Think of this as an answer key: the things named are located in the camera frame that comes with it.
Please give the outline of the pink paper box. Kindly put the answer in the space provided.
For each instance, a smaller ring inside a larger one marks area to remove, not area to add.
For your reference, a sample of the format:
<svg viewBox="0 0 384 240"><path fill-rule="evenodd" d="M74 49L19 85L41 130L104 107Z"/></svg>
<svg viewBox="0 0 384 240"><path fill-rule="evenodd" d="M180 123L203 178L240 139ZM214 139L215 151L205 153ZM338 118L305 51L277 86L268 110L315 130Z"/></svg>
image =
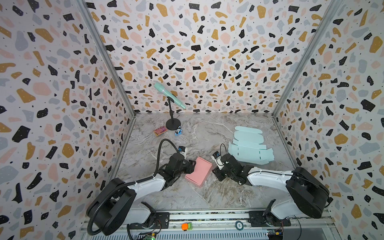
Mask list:
<svg viewBox="0 0 384 240"><path fill-rule="evenodd" d="M201 157L196 159L195 169L191 174L186 174L185 179L201 188L211 172L213 164Z"/></svg>

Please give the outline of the mint paper box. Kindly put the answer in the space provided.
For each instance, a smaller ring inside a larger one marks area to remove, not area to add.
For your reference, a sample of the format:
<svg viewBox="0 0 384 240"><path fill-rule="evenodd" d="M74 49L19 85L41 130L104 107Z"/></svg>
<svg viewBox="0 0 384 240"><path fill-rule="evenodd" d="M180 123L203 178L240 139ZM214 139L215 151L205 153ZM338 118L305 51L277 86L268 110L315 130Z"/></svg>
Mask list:
<svg viewBox="0 0 384 240"><path fill-rule="evenodd" d="M273 149L264 144L263 131L236 126L234 139L229 143L229 153L239 162L266 165L275 160Z"/></svg>

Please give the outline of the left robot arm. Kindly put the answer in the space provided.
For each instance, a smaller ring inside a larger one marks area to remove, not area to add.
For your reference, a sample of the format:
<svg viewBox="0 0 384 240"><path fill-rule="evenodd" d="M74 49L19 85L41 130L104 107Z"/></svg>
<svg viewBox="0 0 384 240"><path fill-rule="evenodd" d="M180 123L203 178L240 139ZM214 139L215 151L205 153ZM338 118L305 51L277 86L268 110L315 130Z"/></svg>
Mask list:
<svg viewBox="0 0 384 240"><path fill-rule="evenodd" d="M125 182L111 180L87 209L90 218L87 233L94 236L113 234L122 225L139 225L145 229L156 225L156 210L141 199L172 186L183 174L194 172L196 161L186 160L180 153L147 178Z"/></svg>

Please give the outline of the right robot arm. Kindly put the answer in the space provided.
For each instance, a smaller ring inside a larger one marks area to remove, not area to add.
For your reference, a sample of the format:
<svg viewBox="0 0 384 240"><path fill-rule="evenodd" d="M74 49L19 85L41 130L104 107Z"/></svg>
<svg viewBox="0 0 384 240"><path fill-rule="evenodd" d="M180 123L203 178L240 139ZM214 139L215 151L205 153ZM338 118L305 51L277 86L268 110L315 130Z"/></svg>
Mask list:
<svg viewBox="0 0 384 240"><path fill-rule="evenodd" d="M301 214L320 219L331 199L329 190L302 167L293 171L273 171L242 166L231 154L221 155L218 151L213 153L212 159L217 164L213 173L220 182L230 178L240 186L264 186L289 195L279 202L271 200L264 212L255 218L258 225L281 226L283 220Z"/></svg>

